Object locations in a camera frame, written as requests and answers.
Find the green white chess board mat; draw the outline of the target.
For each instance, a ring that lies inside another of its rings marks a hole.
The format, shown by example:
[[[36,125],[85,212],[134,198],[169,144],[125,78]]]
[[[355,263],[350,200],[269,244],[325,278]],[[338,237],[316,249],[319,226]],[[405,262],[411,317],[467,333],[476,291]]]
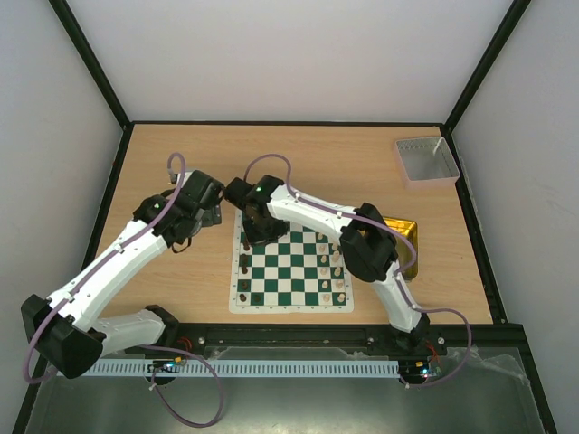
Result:
[[[277,241],[243,250],[248,243],[242,227],[242,212],[235,213],[233,225],[233,263],[229,310],[233,314],[346,314],[354,310],[352,276],[345,268],[340,247],[328,236],[295,222]],[[250,257],[242,274],[241,255]],[[242,280],[250,288],[240,289]],[[247,295],[242,303],[238,296]],[[260,294],[260,304],[252,295]]]

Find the yellow transparent piece tray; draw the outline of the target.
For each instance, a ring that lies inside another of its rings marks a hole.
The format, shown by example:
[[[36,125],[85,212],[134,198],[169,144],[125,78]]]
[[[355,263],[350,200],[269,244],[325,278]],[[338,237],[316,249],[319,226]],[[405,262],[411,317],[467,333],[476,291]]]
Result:
[[[400,265],[404,267],[403,278],[410,282],[417,277],[418,264],[418,224],[416,221],[384,217],[385,224],[400,234],[396,241],[396,251]]]

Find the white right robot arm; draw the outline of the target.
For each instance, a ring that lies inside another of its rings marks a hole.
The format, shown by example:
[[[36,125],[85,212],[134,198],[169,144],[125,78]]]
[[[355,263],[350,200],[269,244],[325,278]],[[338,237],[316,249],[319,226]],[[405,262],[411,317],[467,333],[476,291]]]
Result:
[[[270,175],[256,184],[234,178],[224,189],[224,199],[245,214],[243,229],[253,247],[277,241],[292,223],[328,236],[341,249],[345,268],[378,295],[396,347],[414,354],[425,345],[430,319],[403,279],[394,231],[371,203],[357,208],[328,203]]]

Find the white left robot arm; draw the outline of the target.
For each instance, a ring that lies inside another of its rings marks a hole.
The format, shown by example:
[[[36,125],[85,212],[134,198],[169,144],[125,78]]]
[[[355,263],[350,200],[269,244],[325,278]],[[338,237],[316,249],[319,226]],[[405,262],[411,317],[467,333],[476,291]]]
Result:
[[[21,306],[32,349],[68,379],[86,373],[102,356],[159,342],[176,320],[164,309],[100,314],[129,281],[166,250],[189,247],[219,209],[224,186],[202,171],[177,177],[175,189],[142,201],[121,234],[77,277],[47,298],[29,296]]]

